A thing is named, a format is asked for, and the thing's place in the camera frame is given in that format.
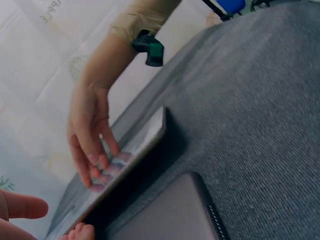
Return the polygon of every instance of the toe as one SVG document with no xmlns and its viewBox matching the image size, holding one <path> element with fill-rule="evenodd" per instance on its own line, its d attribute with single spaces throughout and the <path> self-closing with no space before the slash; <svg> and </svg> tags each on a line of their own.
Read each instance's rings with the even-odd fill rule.
<svg viewBox="0 0 320 240">
<path fill-rule="evenodd" d="M 64 235 L 63 237 L 60 238 L 60 240 L 68 240 L 68 235 Z"/>
<path fill-rule="evenodd" d="M 95 240 L 95 228 L 92 225 L 84 225 L 76 240 Z"/>
<path fill-rule="evenodd" d="M 69 232 L 68 240 L 76 240 L 76 230 Z"/>
<path fill-rule="evenodd" d="M 75 239 L 78 239 L 79 234 L 81 233 L 81 230 L 85 225 L 85 223 L 81 222 L 75 226 Z"/>
</svg>

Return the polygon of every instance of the beige sleeve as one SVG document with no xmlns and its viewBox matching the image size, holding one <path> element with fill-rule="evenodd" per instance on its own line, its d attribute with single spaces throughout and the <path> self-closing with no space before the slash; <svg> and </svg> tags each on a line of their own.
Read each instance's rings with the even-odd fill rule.
<svg viewBox="0 0 320 240">
<path fill-rule="evenodd" d="M 135 40 L 141 30 L 156 34 L 182 0 L 133 0 L 110 25 L 109 33 L 126 43 Z"/>
</svg>

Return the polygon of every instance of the white sheet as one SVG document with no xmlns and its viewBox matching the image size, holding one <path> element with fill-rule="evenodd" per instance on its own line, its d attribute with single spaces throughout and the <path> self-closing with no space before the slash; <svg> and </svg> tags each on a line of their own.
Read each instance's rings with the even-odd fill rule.
<svg viewBox="0 0 320 240">
<path fill-rule="evenodd" d="M 69 99 L 88 55 L 128 0 L 0 0 L 0 177 L 49 203 L 45 219 L 12 221 L 43 239 L 76 173 L 65 139 Z M 205 26 L 183 2 L 158 34 L 170 58 Z M 112 124 L 160 70 L 139 55 L 109 96 Z"/>
</svg>

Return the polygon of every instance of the gray tablet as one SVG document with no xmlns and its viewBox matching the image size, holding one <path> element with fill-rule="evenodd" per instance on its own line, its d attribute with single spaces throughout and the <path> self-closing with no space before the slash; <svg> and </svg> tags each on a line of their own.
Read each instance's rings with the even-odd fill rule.
<svg viewBox="0 0 320 240">
<path fill-rule="evenodd" d="M 129 140 L 123 144 L 121 153 L 114 157 L 107 169 L 93 181 L 93 188 L 87 189 L 80 178 L 75 177 L 65 190 L 45 240 L 59 240 L 62 235 L 74 229 L 77 223 L 82 222 L 160 141 L 165 132 L 166 109 L 161 107 L 142 128 L 131 133 Z"/>
<path fill-rule="evenodd" d="M 228 240 L 206 186 L 195 172 L 176 178 L 110 240 Z"/>
</svg>

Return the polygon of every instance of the gray blanket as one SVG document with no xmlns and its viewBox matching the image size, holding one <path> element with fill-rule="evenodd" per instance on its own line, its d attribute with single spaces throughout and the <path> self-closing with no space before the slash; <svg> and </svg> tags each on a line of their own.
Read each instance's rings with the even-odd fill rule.
<svg viewBox="0 0 320 240">
<path fill-rule="evenodd" d="M 122 211 L 107 235 L 193 170 L 232 240 L 320 239 L 318 3 L 283 4 L 202 31 L 125 111 L 116 137 L 161 105 L 167 135 L 105 203 L 105 216 Z M 125 207 L 114 213 L 115 202 Z"/>
</svg>

